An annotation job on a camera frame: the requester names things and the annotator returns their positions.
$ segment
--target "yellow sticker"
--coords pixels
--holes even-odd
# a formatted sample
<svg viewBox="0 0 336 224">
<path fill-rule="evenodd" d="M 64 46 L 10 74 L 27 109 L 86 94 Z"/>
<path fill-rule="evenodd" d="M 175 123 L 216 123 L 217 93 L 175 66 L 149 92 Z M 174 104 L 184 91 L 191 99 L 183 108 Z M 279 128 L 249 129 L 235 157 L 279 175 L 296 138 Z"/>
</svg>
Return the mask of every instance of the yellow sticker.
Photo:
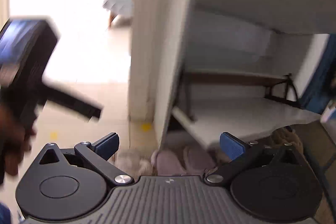
<svg viewBox="0 0 336 224">
<path fill-rule="evenodd" d="M 147 131 L 149 131 L 149 130 L 152 129 L 152 124 L 149 123 L 149 122 L 147 122 L 147 123 L 143 123 L 143 124 L 141 125 L 141 129 L 142 129 L 142 131 L 147 132 Z"/>
<path fill-rule="evenodd" d="M 50 133 L 50 140 L 51 141 L 57 141 L 57 132 L 51 132 Z"/>
</svg>

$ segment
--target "person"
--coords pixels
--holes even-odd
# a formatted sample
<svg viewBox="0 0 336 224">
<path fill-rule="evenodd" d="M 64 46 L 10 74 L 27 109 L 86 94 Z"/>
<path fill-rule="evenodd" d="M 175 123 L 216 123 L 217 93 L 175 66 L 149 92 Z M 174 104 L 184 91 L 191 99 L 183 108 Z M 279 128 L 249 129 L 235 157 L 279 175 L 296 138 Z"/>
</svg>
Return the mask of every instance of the person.
<svg viewBox="0 0 336 224">
<path fill-rule="evenodd" d="M 10 176 L 18 175 L 19 165 L 24 155 L 31 151 L 31 138 L 35 135 L 36 132 L 32 128 L 25 130 L 11 111 L 6 106 L 0 105 L 0 159 L 4 160 L 5 173 Z M 0 223 L 11 223 L 10 211 L 1 203 Z"/>
</svg>

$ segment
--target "silver screw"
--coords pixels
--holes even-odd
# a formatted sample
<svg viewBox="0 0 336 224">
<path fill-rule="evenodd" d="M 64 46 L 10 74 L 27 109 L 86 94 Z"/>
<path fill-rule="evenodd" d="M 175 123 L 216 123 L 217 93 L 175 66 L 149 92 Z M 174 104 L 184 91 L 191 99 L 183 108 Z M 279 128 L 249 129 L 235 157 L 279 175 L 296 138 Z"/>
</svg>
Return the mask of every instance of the silver screw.
<svg viewBox="0 0 336 224">
<path fill-rule="evenodd" d="M 120 184 L 126 184 L 129 183 L 132 178 L 129 175 L 118 175 L 114 178 L 115 182 Z"/>
<path fill-rule="evenodd" d="M 223 177 L 221 175 L 209 175 L 207 176 L 207 181 L 211 183 L 220 183 L 222 182 Z"/>
</svg>

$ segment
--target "gray ribbed surface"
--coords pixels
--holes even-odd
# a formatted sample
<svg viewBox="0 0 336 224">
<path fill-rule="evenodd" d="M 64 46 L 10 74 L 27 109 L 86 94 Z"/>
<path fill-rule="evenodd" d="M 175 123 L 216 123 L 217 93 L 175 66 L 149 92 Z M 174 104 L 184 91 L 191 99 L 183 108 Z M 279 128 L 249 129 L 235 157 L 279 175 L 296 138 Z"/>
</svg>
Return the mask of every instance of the gray ribbed surface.
<svg viewBox="0 0 336 224">
<path fill-rule="evenodd" d="M 25 224 L 36 224 L 26 221 Z M 73 224 L 257 224 L 266 223 L 243 212 L 220 187 L 200 177 L 141 177 L 131 186 L 116 188 L 97 212 Z M 313 224 L 313 219 L 298 223 Z"/>
</svg>

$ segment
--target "pair of slippers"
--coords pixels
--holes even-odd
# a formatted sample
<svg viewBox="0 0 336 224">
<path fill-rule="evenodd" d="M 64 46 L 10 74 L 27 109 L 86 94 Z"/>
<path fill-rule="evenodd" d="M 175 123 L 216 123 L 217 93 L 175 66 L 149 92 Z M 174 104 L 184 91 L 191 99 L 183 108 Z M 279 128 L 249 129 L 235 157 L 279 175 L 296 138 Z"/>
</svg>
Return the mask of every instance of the pair of slippers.
<svg viewBox="0 0 336 224">
<path fill-rule="evenodd" d="M 210 155 L 199 146 L 185 147 L 183 161 L 185 168 L 177 155 L 168 149 L 155 151 L 151 160 L 158 176 L 202 176 L 205 170 L 216 166 Z"/>
</svg>

